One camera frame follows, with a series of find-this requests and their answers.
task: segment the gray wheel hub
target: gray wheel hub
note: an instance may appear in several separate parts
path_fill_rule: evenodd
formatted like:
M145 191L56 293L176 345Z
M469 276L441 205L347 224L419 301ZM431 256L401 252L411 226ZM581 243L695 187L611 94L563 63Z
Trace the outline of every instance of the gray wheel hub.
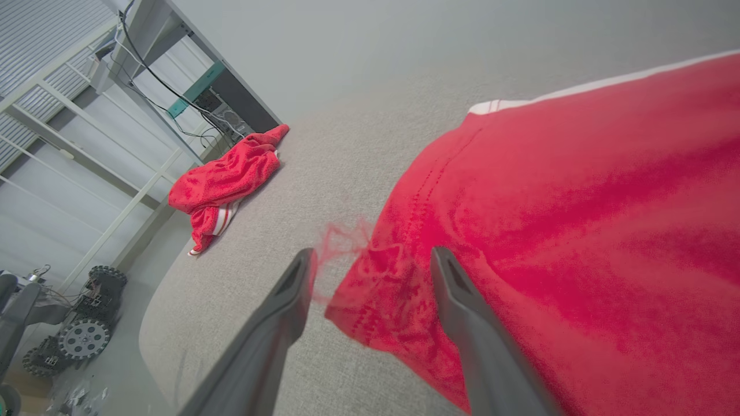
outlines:
M59 334L59 350L72 360L86 360L103 352L109 340L108 325L82 319L67 325Z

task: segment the black cable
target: black cable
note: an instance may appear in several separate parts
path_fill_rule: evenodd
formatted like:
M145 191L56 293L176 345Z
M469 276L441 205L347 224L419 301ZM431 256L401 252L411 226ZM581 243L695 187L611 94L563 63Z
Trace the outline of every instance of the black cable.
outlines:
M185 101L186 103L190 104L199 113L203 114L203 110L201 108L199 108L198 106L196 106L195 104L193 104L184 95L181 95L180 93L178 93L177 91L175 91L168 83L166 83L164 80L162 80L162 78L159 78L159 76L157 76L157 74L155 74L154 71L152 71L152 68L150 68L149 65L147 65L146 62L144 62L144 58L141 57L141 54L138 52L138 50L136 50L136 46L134 45L134 42L131 40L131 36L129 36L128 25L126 24L126 17L129 15L129 10L131 9L131 6L133 6L134 1L135 0L131 0L131 2L129 3L129 5L126 6L126 10L124 11L124 14L122 16L119 16L119 18L121 20L121 26L124 28L124 35L126 36L126 40L129 42L129 45L131 46L131 49L134 51L134 54L136 54L136 57L138 58L138 60L141 63L141 65L143 65L144 68L146 68L147 71L149 71L149 73L152 74L152 76L157 79L157 81L159 81L162 85L164 85L165 88L167 88L172 94L175 94L175 96L177 96L178 98L180 98L183 101Z
M125 83L125 82L124 82L124 85L126 85L126 87L127 87L127 88L129 88L129 89L130 89L131 91L133 91L134 93L137 93L137 94L139 94L139 96L140 96L140 97L142 97L143 99L145 99L145 100L147 100L148 102L152 103L152 105L153 105L153 106L155 106L155 107L159 108L160 110L164 111L165 113L169 114L169 113L167 112L167 109L166 109L166 108L164 108L164 107L162 107L161 105L159 105L159 104L155 103L155 102L154 102L154 101L153 101L153 100L152 100L151 98L147 97L147 96L146 96L146 95L145 95L145 94L144 94L143 92L141 92L141 90L140 90L140 89L139 89L138 87L136 87L136 84L134 84L134 79L133 79L133 78L131 77L131 75L130 75L130 74L129 74L129 73L128 73L128 72L127 72L127 71L126 71L125 69L124 69L123 65L121 65L120 63L118 63L118 62L117 62L116 60L114 60L114 59L112 59L112 58L111 58L111 61L113 61L114 63L118 64L118 66L119 66L119 67L121 67L121 70L123 70L123 71L124 71L124 73L126 74L126 76L128 77L128 79L129 79L129 83L127 84L127 83ZM207 148L208 148L208 146L211 146L211 144L204 144L204 143L203 143L203 139L204 139L204 138L206 138L206 137L210 137L210 138L212 138L212 139L213 139L213 145L212 145L212 146L213 146L213 147L216 147L216 150L218 150L218 152L220 152L221 154L223 154L223 152L221 151L220 147L217 147L217 146L216 146L216 145L217 145L217 143L218 143L218 139L217 139L217 138L216 138L215 136L213 136L213 135L197 135L197 134L193 134L193 133L188 133L188 132L186 132L185 130L183 130L183 128L182 128L182 127L180 126L180 124L178 123L178 121L177 121L177 120L175 120L174 118L172 118L172 122L174 122L174 123L175 123L175 126L177 126L178 130L180 130L180 132L181 132L181 133L183 133L184 135L188 135L188 136L190 136L190 137L198 137L198 138L200 138L200 140L201 140L201 146L203 146L203 148L205 148L205 149L207 149Z

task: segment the crumpled red towel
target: crumpled red towel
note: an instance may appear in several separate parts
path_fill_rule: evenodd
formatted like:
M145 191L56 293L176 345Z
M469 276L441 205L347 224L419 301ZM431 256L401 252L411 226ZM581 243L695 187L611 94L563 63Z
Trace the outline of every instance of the crumpled red towel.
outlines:
M470 411L448 247L570 415L740 415L740 56L468 115L398 181L326 310Z
M191 169L169 191L169 205L190 215L195 247L203 252L231 222L242 198L254 192L280 167L275 145L289 128L282 124L252 133L221 158Z

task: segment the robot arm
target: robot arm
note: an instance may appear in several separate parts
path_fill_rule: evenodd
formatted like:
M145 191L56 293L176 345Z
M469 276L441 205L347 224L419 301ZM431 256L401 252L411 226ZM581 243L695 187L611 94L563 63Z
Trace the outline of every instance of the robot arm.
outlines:
M180 416L272 414L287 350L306 325L312 261L312 249L298 253ZM558 415L537 374L449 250L432 250L431 274L442 326L460 350L473 415Z

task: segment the stitching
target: stitching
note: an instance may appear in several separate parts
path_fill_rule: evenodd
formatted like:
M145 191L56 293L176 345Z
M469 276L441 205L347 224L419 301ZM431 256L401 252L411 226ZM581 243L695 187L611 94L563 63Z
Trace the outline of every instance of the stitching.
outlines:
M475 138L476 138L476 137L478 136L478 134L479 134L479 133L480 133L480 132L481 132L482 130L483 130L483 128L479 128L479 129L478 129L478 130L477 130L477 131L476 131L476 132L475 132L475 133L474 133L474 134L473 134L473 135L472 135L472 136L470 137L470 139L468 139L468 142L467 142L467 143L465 143L465 144L463 144L463 145L462 145L462 146L461 146L461 147L460 147L460 148L459 148L459 149L457 150L457 152L456 152L456 153L455 153L454 155L452 155L452 156L451 156L451 157L450 157L450 158L449 158L449 159L448 159L448 160L447 160L447 161L445 162L445 164L444 164L444 165L442 166L442 168L440 168L440 170L439 170L439 174L437 175L437 179L436 179L436 180L434 181L434 185L432 185L432 186L431 186L431 188L429 189L429 192L428 192L428 193L426 194L426 198L424 198L424 202L423 202L423 206L424 206L424 209L423 209L423 214L422 214L421 216L419 216L419 215L418 215L418 213L419 213L419 212L418 212L418 210L417 210L417 206L416 206L416 205L414 206L414 214L415 214L415 215L414 215L414 217L415 217L415 218L412 218L412 219L411 219L411 221L409 221L409 227L408 227L408 229L407 229L407 231L406 231L406 235L404 236L404 241L405 241L406 243L408 243L408 236L409 236L409 234L411 234L411 231L412 231L412 230L414 230L414 229L416 229L416 228L417 228L417 226L419 225L419 222L421 222L421 220L423 220L424 218L426 218L427 212L429 211L429 198L431 197L431 194L432 194L432 192L434 192L434 190L436 189L437 185L438 185L438 184L440 183L440 180L442 179L442 176L443 176L443 175L445 174L445 169L447 168L447 166L448 166L448 165L450 164L450 162L452 162L452 161L453 161L453 160L454 160L454 159L455 159L455 158L456 158L456 157L457 157L457 156L458 156L458 155L459 155L460 153L462 153L462 152L463 152L463 150L465 150L465 148L466 148L466 147L468 147L468 146L470 145L470 143L472 143L472 142L473 142L473 140L475 140Z

